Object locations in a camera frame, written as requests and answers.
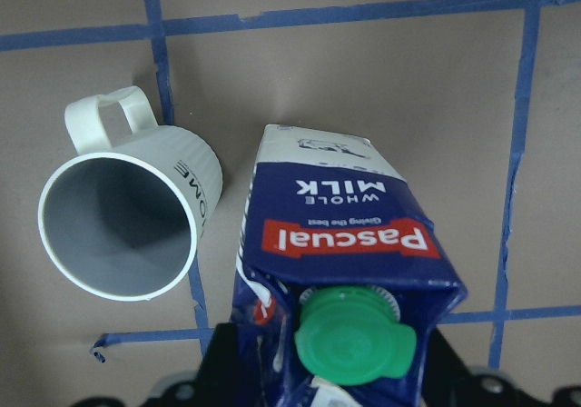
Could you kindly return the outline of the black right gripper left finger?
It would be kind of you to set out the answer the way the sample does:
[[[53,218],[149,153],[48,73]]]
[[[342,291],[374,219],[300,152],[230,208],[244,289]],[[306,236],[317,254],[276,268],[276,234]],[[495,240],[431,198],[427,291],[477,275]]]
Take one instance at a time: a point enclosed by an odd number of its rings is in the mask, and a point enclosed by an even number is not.
[[[263,406],[262,333],[254,326],[220,323],[194,381],[194,406]]]

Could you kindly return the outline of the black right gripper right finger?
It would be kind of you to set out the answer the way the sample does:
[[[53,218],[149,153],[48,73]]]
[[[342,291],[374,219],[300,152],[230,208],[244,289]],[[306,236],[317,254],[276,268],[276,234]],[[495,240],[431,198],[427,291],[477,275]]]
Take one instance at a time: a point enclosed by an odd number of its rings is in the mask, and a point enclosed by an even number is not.
[[[476,376],[470,372],[439,329],[429,337],[421,387],[430,407],[476,406]]]

